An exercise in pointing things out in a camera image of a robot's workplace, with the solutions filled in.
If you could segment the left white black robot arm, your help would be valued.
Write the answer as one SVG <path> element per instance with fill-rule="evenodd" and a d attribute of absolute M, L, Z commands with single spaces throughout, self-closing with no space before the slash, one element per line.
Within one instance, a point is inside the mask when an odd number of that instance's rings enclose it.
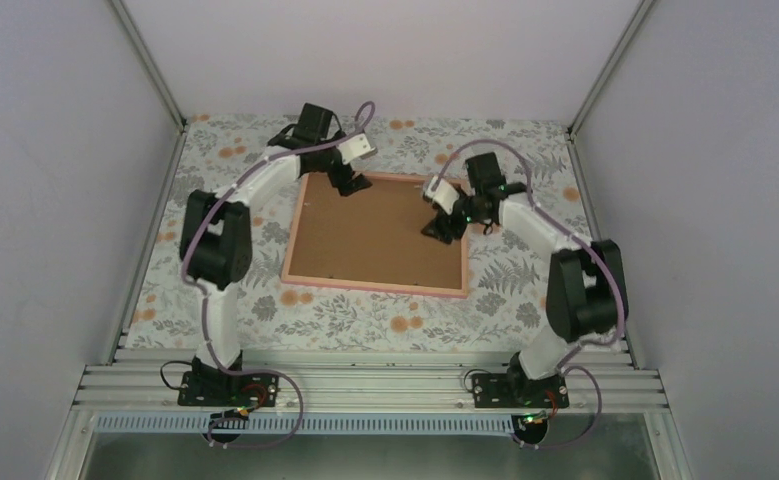
<path fill-rule="evenodd" d="M 263 403 L 270 371 L 246 373 L 237 338 L 237 290 L 252 263 L 252 218 L 277 192 L 311 173 L 324 174 L 347 197 L 370 187 L 356 159 L 375 152 L 365 129 L 376 107 L 363 103 L 350 132 L 332 133 L 337 115 L 311 103 L 267 143 L 258 159 L 218 190 L 193 191 L 186 202 L 179 255 L 180 278 L 198 294 L 202 344 L 176 390 L 181 405 L 232 405 L 248 394 Z"/>

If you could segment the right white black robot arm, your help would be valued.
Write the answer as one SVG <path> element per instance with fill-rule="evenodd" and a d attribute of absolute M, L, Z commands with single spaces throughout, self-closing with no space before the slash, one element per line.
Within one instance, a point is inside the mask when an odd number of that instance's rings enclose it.
<path fill-rule="evenodd" d="M 529 185 L 507 181 L 495 154 L 471 157 L 465 167 L 470 193 L 441 174 L 424 183 L 422 197 L 436 216 L 422 232 L 450 244 L 471 224 L 498 225 L 548 256 L 548 324 L 514 354 L 505 374 L 511 402 L 530 407 L 553 391 L 585 346 L 608 347 L 622 338 L 628 306 L 621 251 L 611 240 L 588 241 L 554 219 Z"/>

